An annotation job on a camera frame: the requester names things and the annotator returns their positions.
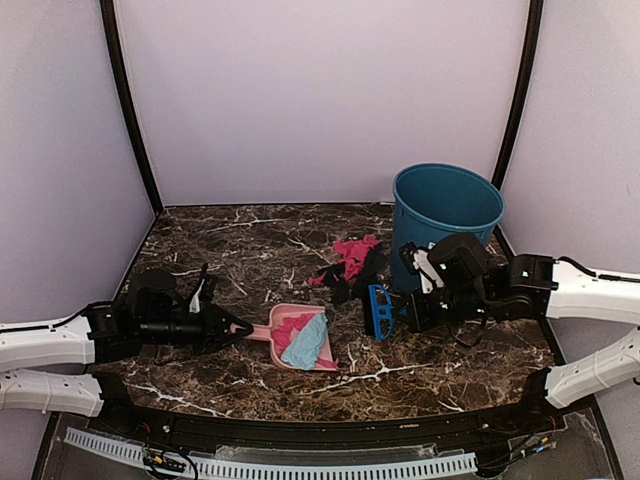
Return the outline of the blue hand brush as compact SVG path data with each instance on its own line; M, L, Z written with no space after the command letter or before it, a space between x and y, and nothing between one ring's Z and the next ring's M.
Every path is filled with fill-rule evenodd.
M377 341L388 340L396 323L407 319L405 298L392 294L380 284L366 287L363 312L365 331Z

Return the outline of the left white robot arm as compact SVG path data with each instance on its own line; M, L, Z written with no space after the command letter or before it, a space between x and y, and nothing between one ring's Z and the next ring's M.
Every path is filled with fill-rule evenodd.
M126 295L95 302L68 318L1 327L1 407L97 417L120 436L141 427L126 388L110 376L62 375L47 367L106 364L140 354L145 345L219 351L249 337L254 327L213 301L217 278L201 271L183 296L161 269L130 279Z

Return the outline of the pink plastic dustpan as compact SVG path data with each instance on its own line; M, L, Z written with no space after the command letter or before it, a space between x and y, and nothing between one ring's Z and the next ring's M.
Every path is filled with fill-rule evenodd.
M321 306L311 306L311 305L301 305L301 304L288 304L281 303L274 306L269 313L269 321L266 325L253 325L254 332L248 337L249 340L253 341L261 341L266 342L269 345L269 352L272 359L272 362L283 369L296 369L281 360L281 355L278 355L275 350L274 341L272 339L272 331L279 325L283 323L284 317L297 317L306 313L324 313L326 315L326 309ZM316 364L313 370L309 371L322 371L322 372L335 372L338 370L338 362L334 359L331 345L329 341L329 334L327 333L327 337L322 347L320 358L318 363Z

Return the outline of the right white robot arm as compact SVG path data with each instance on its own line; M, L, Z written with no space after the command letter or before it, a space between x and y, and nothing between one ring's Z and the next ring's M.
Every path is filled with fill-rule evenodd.
M520 254L496 266L471 233L451 235L424 249L399 250L409 273L421 281L408 297L407 322L420 332L468 320L595 319L632 329L616 342L574 362L530 374L510 424L534 432L572 403L639 379L639 277L591 270L563 256Z

